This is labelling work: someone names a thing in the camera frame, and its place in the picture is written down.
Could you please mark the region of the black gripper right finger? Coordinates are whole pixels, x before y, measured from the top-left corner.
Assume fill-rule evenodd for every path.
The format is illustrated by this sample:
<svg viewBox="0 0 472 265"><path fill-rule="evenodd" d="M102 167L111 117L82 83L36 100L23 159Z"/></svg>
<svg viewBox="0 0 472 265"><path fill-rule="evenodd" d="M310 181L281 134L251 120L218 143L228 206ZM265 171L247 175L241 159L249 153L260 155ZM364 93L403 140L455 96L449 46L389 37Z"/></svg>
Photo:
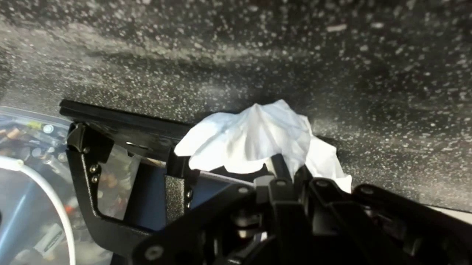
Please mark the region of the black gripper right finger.
<svg viewBox="0 0 472 265"><path fill-rule="evenodd" d="M347 193L306 168L296 187L313 234L356 265L472 265L472 226L459 218L372 184Z"/></svg>

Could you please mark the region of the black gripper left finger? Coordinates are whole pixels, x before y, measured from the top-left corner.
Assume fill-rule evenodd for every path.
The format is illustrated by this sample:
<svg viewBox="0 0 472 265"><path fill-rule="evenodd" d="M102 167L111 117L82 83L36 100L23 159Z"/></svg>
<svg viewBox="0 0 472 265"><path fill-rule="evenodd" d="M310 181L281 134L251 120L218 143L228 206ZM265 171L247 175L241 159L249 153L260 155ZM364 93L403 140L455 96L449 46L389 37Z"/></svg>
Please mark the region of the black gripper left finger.
<svg viewBox="0 0 472 265"><path fill-rule="evenodd" d="M133 265L218 265L259 245L275 227L274 206L296 198L287 178L260 186L231 184L210 201L148 236L133 251Z"/></svg>

